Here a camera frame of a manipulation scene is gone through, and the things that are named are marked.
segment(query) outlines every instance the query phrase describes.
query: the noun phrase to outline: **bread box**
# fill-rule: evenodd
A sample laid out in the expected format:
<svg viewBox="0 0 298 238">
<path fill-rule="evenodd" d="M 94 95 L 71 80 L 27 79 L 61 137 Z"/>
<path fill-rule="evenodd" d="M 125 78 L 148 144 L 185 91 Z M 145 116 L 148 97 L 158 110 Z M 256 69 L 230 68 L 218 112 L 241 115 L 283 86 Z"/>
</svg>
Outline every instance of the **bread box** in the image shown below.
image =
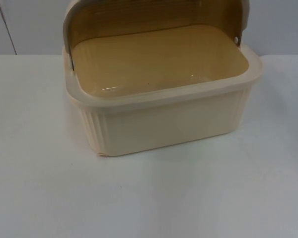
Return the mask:
<svg viewBox="0 0 298 238">
<path fill-rule="evenodd" d="M 119 156 L 235 130 L 260 58 L 241 44 L 248 0 L 76 0 L 66 88 L 88 141 Z"/>
</svg>

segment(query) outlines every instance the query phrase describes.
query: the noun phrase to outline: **white table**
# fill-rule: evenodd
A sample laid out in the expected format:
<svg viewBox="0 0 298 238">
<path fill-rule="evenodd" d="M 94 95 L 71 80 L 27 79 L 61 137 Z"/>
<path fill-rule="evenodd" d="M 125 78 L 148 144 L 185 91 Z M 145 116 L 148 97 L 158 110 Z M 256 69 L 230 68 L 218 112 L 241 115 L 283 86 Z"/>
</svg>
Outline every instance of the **white table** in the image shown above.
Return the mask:
<svg viewBox="0 0 298 238">
<path fill-rule="evenodd" d="M 90 150 L 61 56 L 0 56 L 0 238 L 298 238 L 298 56 L 266 56 L 240 129 Z"/>
</svg>

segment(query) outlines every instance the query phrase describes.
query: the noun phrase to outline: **transparent amber lid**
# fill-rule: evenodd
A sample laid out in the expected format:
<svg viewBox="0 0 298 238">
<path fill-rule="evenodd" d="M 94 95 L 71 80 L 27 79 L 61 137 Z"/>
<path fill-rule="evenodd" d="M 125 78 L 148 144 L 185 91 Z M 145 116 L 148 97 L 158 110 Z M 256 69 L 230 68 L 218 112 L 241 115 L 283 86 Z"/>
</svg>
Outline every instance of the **transparent amber lid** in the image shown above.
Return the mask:
<svg viewBox="0 0 298 238">
<path fill-rule="evenodd" d="M 82 90 L 117 97 L 238 76 L 248 0 L 81 0 L 64 22 Z"/>
</svg>

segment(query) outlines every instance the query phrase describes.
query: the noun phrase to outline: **cream plastic bread box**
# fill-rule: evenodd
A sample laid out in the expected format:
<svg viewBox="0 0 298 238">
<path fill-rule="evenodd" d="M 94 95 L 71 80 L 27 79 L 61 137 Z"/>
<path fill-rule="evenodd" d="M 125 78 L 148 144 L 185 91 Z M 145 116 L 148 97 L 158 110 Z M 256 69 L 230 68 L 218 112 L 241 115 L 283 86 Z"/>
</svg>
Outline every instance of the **cream plastic bread box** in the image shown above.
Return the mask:
<svg viewBox="0 0 298 238">
<path fill-rule="evenodd" d="M 241 44 L 248 0 L 77 0 L 66 87 L 97 153 L 119 156 L 235 130 L 260 58 Z"/>
</svg>

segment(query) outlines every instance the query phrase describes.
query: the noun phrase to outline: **bread box lid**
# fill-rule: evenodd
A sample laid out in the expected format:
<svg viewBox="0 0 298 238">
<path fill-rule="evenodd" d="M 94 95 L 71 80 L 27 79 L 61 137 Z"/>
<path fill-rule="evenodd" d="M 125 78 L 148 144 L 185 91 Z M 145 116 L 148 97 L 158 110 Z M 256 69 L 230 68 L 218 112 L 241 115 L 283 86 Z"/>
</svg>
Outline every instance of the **bread box lid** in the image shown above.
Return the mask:
<svg viewBox="0 0 298 238">
<path fill-rule="evenodd" d="M 74 0 L 64 21 L 64 42 L 70 55 L 79 43 L 190 25 L 221 29 L 236 44 L 247 26 L 249 0 Z"/>
</svg>

